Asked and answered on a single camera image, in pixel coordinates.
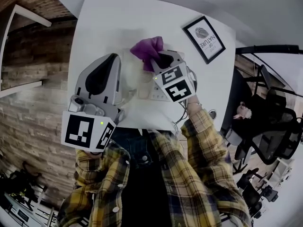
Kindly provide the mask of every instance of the white frame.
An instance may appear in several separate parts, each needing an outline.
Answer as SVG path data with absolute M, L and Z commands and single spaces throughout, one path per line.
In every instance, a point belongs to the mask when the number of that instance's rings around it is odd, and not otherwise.
M 52 25 L 52 23 L 50 21 L 46 20 L 45 18 L 43 18 L 17 4 L 7 7 L 0 13 L 0 43 L 1 43 L 0 78 L 1 78 L 1 68 L 2 68 L 4 46 L 5 46 L 5 42 L 7 39 L 8 32 L 9 32 L 9 27 L 10 27 L 11 21 L 15 14 L 22 15 L 22 16 L 29 18 L 46 27 L 50 27 Z M 41 86 L 41 85 L 42 85 L 42 81 L 38 81 L 38 82 L 23 84 L 23 85 L 16 86 L 16 87 L 11 87 L 11 88 L 3 90 L 3 91 L 1 91 L 1 86 L 0 86 L 0 98 L 13 94 L 13 93 L 16 93 L 16 92 L 20 92 L 22 90 L 30 89 L 30 88 Z

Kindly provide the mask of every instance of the black picture frame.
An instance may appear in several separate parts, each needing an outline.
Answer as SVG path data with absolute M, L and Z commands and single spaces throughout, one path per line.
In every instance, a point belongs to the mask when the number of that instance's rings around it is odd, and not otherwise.
M 218 41 L 219 41 L 219 43 L 220 43 L 220 45 L 222 47 L 222 49 L 219 50 L 211 58 L 207 58 L 207 56 L 204 54 L 204 52 L 202 51 L 202 49 L 199 46 L 199 44 L 197 43 L 197 41 L 194 39 L 194 37 L 188 31 L 189 28 L 191 28 L 192 26 L 194 26 L 195 24 L 199 23 L 202 20 L 204 20 L 207 23 L 207 25 L 210 27 L 210 29 L 212 30 L 213 34 L 216 36 L 216 38 L 218 39 Z M 202 56 L 202 58 L 204 59 L 204 61 L 205 61 L 206 64 L 209 64 L 210 62 L 212 62 L 218 55 L 220 55 L 226 49 L 225 46 L 224 46 L 224 44 L 222 43 L 222 40 L 220 39 L 220 37 L 218 36 L 218 34 L 216 33 L 216 31 L 214 30 L 214 28 L 212 27 L 212 25 L 209 23 L 209 21 L 207 20 L 207 18 L 205 16 L 202 16 L 202 17 L 198 18 L 197 20 L 195 20 L 194 22 L 190 23 L 189 25 L 186 25 L 182 29 L 185 32 L 185 34 L 189 37 L 189 39 L 191 40 L 191 42 L 194 44 L 195 48 L 199 51 L 200 55 Z

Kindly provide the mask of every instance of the white marker cube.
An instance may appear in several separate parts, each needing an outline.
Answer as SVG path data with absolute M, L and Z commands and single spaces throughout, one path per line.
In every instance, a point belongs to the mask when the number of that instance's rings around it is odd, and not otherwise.
M 103 152 L 116 128 L 109 117 L 64 111 L 61 143 L 90 152 Z
M 153 79 L 172 102 L 178 103 L 196 94 L 193 79 L 184 62 L 168 68 Z

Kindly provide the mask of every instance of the shirt button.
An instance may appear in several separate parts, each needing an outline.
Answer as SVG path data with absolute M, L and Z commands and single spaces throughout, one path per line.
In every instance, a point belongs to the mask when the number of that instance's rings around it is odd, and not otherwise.
M 114 207 L 114 208 L 113 208 L 113 212 L 114 212 L 114 213 L 117 213 L 118 211 L 119 211 L 119 207 Z

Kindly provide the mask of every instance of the shirt sleeve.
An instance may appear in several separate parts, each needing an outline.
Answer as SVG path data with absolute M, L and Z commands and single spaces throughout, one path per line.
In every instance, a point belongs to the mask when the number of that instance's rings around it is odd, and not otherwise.
M 188 162 L 214 196 L 220 213 L 250 226 L 248 207 L 232 177 L 232 162 L 221 135 L 206 110 L 192 115 L 181 128 L 187 138 Z
M 80 223 L 89 218 L 93 205 L 93 193 L 101 182 L 100 171 L 104 168 L 100 158 L 92 159 L 83 150 L 76 150 L 75 189 L 60 207 L 57 221 L 59 227 Z

